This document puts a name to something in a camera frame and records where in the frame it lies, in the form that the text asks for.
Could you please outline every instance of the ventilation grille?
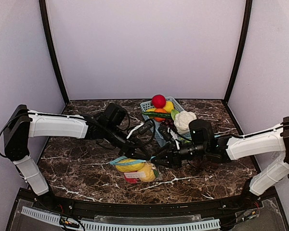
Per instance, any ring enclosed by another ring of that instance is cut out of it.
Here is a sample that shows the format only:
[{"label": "ventilation grille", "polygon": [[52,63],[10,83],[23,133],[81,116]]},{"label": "ventilation grille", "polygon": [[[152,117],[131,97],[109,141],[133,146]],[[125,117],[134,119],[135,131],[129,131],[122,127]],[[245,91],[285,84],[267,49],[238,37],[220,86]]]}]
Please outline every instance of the ventilation grille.
[{"label": "ventilation grille", "polygon": [[[52,224],[59,225],[59,215],[42,212],[33,208],[23,207],[22,214]],[[194,223],[176,224],[176,225],[112,225],[96,223],[91,221],[81,221],[86,231],[210,231],[220,228],[220,220],[207,220]],[[82,231],[82,227],[71,230]]]}]

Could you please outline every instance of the black metal frame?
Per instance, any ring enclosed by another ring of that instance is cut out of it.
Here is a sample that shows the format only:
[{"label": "black metal frame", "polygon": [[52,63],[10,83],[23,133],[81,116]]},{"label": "black metal frame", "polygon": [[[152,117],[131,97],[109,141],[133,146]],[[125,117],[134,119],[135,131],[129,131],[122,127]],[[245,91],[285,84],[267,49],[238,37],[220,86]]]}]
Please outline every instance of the black metal frame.
[{"label": "black metal frame", "polygon": [[[10,231],[12,226],[14,213],[17,208],[19,199],[27,200],[33,203],[34,207],[45,209],[39,202],[35,201],[36,195],[31,190],[19,189],[15,199],[12,212],[6,227],[6,231]],[[201,202],[168,204],[168,205],[129,205],[129,204],[109,204],[100,202],[88,202],[82,200],[73,200],[63,197],[56,197],[63,207],[73,205],[73,209],[69,212],[71,216],[76,218],[91,218],[94,216],[112,216],[112,217],[132,217],[132,218],[162,218],[162,217],[177,217],[201,215],[202,218],[220,219],[222,223],[227,223],[236,218],[237,210],[221,209],[223,205],[235,201],[239,196],[232,196],[222,199],[215,199]],[[289,231],[289,225],[285,217],[284,210],[281,206],[280,200],[274,187],[268,189],[263,195],[262,199],[276,198],[277,204],[282,214],[286,230]]]},{"label": "black metal frame", "polygon": [[[232,73],[230,76],[230,80],[228,83],[227,91],[226,91],[225,97],[223,99],[226,103],[229,102],[231,92],[233,90],[233,87],[234,87],[234,84],[236,81],[237,72],[239,70],[239,66],[241,63],[241,58],[243,55],[245,40],[247,37],[247,31],[248,31],[249,22],[250,22],[251,6],[252,6],[252,0],[246,0],[243,24],[242,24],[242,29],[241,29],[241,35],[240,35],[240,40],[239,40],[239,44],[238,44],[238,48],[237,48],[237,52],[236,52],[236,59],[235,59]],[[41,13],[43,27],[44,27],[44,33],[45,33],[45,37],[46,37],[46,41],[47,41],[48,51],[49,51],[49,55],[50,55],[50,58],[51,58],[52,64],[53,64],[53,69],[54,69],[54,72],[56,75],[56,79],[57,79],[57,82],[58,82],[58,85],[60,88],[62,98],[64,99],[65,104],[68,104],[69,98],[68,98],[67,91],[66,91],[66,88],[64,85],[64,81],[63,81],[63,78],[61,75],[60,67],[58,64],[58,59],[57,59],[54,44],[53,44],[53,38],[52,38],[52,34],[51,34],[51,29],[50,29],[50,24],[49,24],[49,19],[48,19],[48,13],[47,13],[46,0],[39,0],[39,7],[40,7],[40,13]]]},{"label": "black metal frame", "polygon": [[243,55],[243,50],[244,50],[244,46],[245,46],[245,41],[246,41],[246,37],[247,37],[247,31],[248,31],[249,23],[250,23],[251,6],[252,6],[252,0],[246,0],[243,24],[242,24],[242,29],[241,29],[241,35],[240,35],[239,45],[237,47],[237,52],[236,52],[236,59],[235,59],[234,65],[233,65],[229,84],[228,84],[227,91],[226,91],[226,94],[224,97],[224,100],[226,103],[229,102],[233,87],[235,85],[237,72],[238,72],[239,67],[240,67],[240,63],[241,63],[241,59],[242,59],[242,55]]},{"label": "black metal frame", "polygon": [[54,73],[56,75],[56,79],[57,79],[64,103],[68,104],[69,98],[67,95],[66,88],[64,86],[64,82],[62,79],[58,59],[57,59],[56,52],[55,52],[54,45],[53,45],[53,38],[52,38],[52,33],[50,30],[48,14],[47,14],[46,0],[39,0],[39,8],[40,8],[40,14],[42,17],[42,22],[43,22],[44,33],[45,33],[46,42],[47,42],[47,46],[48,46],[48,51],[49,51],[49,55],[50,55],[50,58],[51,58],[52,64],[53,64],[53,70],[54,70]]},{"label": "black metal frame", "polygon": [[[67,105],[69,103],[69,98],[67,95],[67,91],[64,85],[64,81],[62,79],[62,75],[60,72],[58,60],[56,57],[53,39],[51,35],[50,30],[50,24],[48,20],[48,14],[47,14],[47,7],[46,7],[46,0],[39,0],[40,5],[40,12],[41,12],[41,18],[43,22],[45,37],[48,45],[49,54],[52,60],[53,69],[56,75],[56,79],[61,91],[61,95],[64,99],[65,104]],[[238,122],[236,121],[232,111],[230,110],[228,106],[229,99],[231,97],[231,93],[235,84],[235,80],[237,77],[237,73],[239,70],[241,58],[243,55],[243,50],[245,46],[245,41],[247,37],[248,27],[249,27],[249,21],[250,21],[250,14],[251,14],[251,8],[252,8],[252,0],[246,0],[245,4],[245,11],[244,11],[244,18],[242,23],[242,29],[240,34],[240,40],[236,52],[236,58],[234,61],[233,70],[230,76],[230,80],[228,83],[227,91],[225,94],[224,99],[219,99],[222,101],[223,105],[225,106],[228,114],[230,115],[235,127],[238,130],[239,135],[243,134],[243,131],[241,127],[239,126]],[[260,172],[259,165],[255,159],[254,156],[251,157],[253,164],[255,165],[255,168],[257,172]],[[15,200],[12,212],[16,210],[17,201],[19,199],[26,199],[34,202],[34,194],[32,191],[20,189],[19,193],[17,195],[17,198]],[[86,201],[79,201],[79,200],[71,200],[67,198],[61,198],[61,200],[67,201],[67,203],[71,203],[73,201],[74,203],[74,209],[73,209],[73,215],[78,217],[87,217],[87,218],[93,218],[95,214],[105,214],[110,216],[132,216],[132,217],[148,217],[154,214],[155,216],[182,216],[182,215],[192,215],[192,214],[201,214],[203,218],[206,217],[215,217],[220,219],[233,219],[235,217],[235,211],[222,211],[219,208],[221,207],[222,203],[227,203],[228,201],[235,200],[238,196],[234,197],[228,197],[218,200],[211,200],[211,201],[203,201],[203,202],[195,202],[195,203],[184,203],[184,204],[172,204],[172,205],[116,205],[116,204],[105,204],[105,203],[94,203],[94,202],[86,202]],[[275,187],[270,188],[267,190],[263,195],[262,199],[272,198],[275,197],[277,200],[277,203],[279,205],[281,215],[283,217],[286,230],[289,231],[289,225],[286,219],[285,212],[283,210],[283,207],[281,205],[280,199],[277,195],[277,192],[275,190]],[[7,231],[11,227],[13,220],[13,213],[11,213]]]}]

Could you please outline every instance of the orange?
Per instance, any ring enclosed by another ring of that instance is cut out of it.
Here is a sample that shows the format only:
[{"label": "orange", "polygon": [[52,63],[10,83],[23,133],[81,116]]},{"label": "orange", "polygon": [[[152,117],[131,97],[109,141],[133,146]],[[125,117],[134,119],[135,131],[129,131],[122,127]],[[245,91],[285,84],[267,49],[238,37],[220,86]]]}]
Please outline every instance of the orange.
[{"label": "orange", "polygon": [[[157,108],[154,112],[162,112],[162,113],[167,113],[167,111],[165,109],[162,108]],[[165,118],[159,118],[159,117],[154,117],[154,119],[157,122],[162,122],[163,120],[165,120]]]}]

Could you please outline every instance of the white wall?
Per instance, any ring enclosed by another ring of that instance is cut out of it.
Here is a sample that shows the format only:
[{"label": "white wall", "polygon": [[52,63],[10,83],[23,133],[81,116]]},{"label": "white wall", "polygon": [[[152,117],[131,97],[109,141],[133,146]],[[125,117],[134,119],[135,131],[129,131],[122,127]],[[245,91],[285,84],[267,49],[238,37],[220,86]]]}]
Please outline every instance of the white wall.
[{"label": "white wall", "polygon": [[[254,1],[250,27],[229,105],[245,133],[289,116],[289,0]],[[257,157],[264,169],[276,154]],[[276,189],[289,220],[289,179]]]},{"label": "white wall", "polygon": [[[19,104],[51,113],[59,113],[64,107],[38,0],[0,0],[0,130]],[[45,138],[30,140],[35,159],[44,144]],[[5,230],[20,186],[26,185],[14,165],[0,157],[0,231]]]},{"label": "white wall", "polygon": [[48,0],[70,99],[222,99],[244,0]]}]

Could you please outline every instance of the yellow fruit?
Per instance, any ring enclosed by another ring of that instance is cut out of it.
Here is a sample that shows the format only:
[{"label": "yellow fruit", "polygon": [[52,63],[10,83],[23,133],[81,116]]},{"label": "yellow fruit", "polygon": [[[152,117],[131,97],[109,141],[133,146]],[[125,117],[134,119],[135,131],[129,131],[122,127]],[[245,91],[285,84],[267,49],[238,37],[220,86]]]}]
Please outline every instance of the yellow fruit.
[{"label": "yellow fruit", "polygon": [[139,178],[141,181],[143,182],[151,182],[155,180],[155,174],[154,171],[152,169],[152,164],[145,164],[143,168],[141,168],[140,170],[138,170],[137,172],[145,172],[146,177],[143,178]]},{"label": "yellow fruit", "polygon": [[[129,163],[135,161],[134,159],[125,159],[125,160],[121,160],[118,163],[123,164],[123,163]],[[125,166],[120,166],[120,165],[116,165],[116,169],[120,172],[134,172],[137,171],[141,168],[143,168],[143,166],[145,165],[145,163],[138,163],[138,164],[133,164],[133,165],[125,165]]]},{"label": "yellow fruit", "polygon": [[171,111],[174,109],[173,103],[171,101],[167,101],[166,105],[163,107],[163,109],[167,112],[167,113],[171,113]]},{"label": "yellow fruit", "polygon": [[147,110],[147,112],[153,112],[153,111],[155,111],[155,110],[156,110],[156,108],[150,108],[150,109]]}]

